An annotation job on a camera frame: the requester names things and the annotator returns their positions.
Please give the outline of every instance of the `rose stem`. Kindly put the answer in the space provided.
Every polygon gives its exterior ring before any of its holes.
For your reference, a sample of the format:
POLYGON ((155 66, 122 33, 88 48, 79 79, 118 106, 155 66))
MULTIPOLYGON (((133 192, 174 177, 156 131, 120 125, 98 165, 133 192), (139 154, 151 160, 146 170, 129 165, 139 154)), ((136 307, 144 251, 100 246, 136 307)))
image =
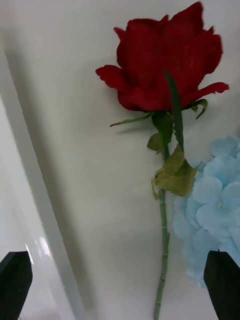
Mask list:
MULTIPOLYGON (((163 153, 164 159, 169 157, 169 148, 165 148, 163 153)), ((160 215, 161 215, 161 230, 162 230, 162 264, 161 264, 161 276, 156 292, 156 302, 154 307, 154 320, 159 320, 159 313, 162 303, 163 291, 166 282, 166 276, 168 271, 168 257, 169 257, 169 240, 170 233, 168 232, 167 227, 167 214, 166 214, 166 204, 165 204, 165 193, 164 189, 159 191, 159 200, 160 200, 160 215)))

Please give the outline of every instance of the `white wall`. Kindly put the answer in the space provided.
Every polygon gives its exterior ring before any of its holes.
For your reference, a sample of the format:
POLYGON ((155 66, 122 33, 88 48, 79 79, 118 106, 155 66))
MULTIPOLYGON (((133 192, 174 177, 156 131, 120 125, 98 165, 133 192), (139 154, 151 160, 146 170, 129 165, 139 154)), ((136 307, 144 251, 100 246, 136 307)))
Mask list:
MULTIPOLYGON (((161 164, 146 148, 152 127, 109 128, 132 115, 95 69, 115 61, 114 26, 160 19, 191 3, 0 2, 9 67, 89 319, 152 319, 161 256, 159 204, 150 185, 161 164)), ((208 156, 213 139, 240 133, 240 2, 203 4, 206 26, 215 26, 224 46, 203 85, 223 81, 231 90, 209 97, 200 120, 185 113, 185 148, 194 160, 208 156)), ((186 281, 180 247, 172 235, 161 319, 217 319, 206 291, 186 281)))

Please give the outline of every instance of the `blue flower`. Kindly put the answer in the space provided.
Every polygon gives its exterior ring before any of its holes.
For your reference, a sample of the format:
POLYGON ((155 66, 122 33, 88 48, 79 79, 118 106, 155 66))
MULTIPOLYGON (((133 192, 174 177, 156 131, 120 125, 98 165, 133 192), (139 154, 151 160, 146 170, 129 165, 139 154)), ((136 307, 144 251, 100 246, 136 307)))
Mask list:
POLYGON ((191 193, 174 201, 173 229, 183 239, 187 275, 202 287, 210 250, 228 252, 240 267, 239 142, 229 137, 213 142, 216 157, 201 164, 191 193))
POLYGON ((223 136, 211 144, 211 154, 216 156, 229 155, 240 161, 240 139, 223 136))

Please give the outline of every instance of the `artificial rose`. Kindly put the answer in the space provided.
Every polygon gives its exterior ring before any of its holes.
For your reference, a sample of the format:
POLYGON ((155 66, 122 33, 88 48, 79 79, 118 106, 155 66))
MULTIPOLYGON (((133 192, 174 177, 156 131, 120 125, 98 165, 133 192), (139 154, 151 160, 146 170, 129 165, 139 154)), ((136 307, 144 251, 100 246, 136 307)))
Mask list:
POLYGON ((203 96, 229 89, 216 82, 203 89, 199 84, 218 66, 223 49, 214 28, 203 29, 203 6, 196 2, 186 10, 161 21, 134 19, 126 31, 114 28, 120 44, 115 65, 96 70, 97 75, 117 89, 118 101, 132 111, 170 110, 170 93, 164 72, 174 78, 181 107, 203 96))

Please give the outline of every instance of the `artificial flower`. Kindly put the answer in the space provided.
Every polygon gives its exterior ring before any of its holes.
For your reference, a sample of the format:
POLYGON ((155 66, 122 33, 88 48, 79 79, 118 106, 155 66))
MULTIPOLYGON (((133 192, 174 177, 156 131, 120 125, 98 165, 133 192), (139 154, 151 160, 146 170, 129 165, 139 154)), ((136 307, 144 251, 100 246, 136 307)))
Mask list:
POLYGON ((240 267, 238 144, 229 137, 213 142, 216 157, 199 167, 191 193, 174 201, 173 229, 183 239, 187 275, 202 287, 210 250, 228 252, 240 267))
POLYGON ((240 161, 240 139, 231 136, 223 136, 211 144, 211 154, 216 157, 229 155, 240 161))
POLYGON ((115 65, 96 70, 105 83, 117 89, 118 101, 132 111, 170 111, 170 94, 164 72, 174 78, 181 108, 213 93, 229 89, 223 82, 199 85, 218 66, 223 49, 214 28, 204 29, 203 6, 196 2, 169 20, 133 19, 126 30, 114 28, 120 43, 115 65))

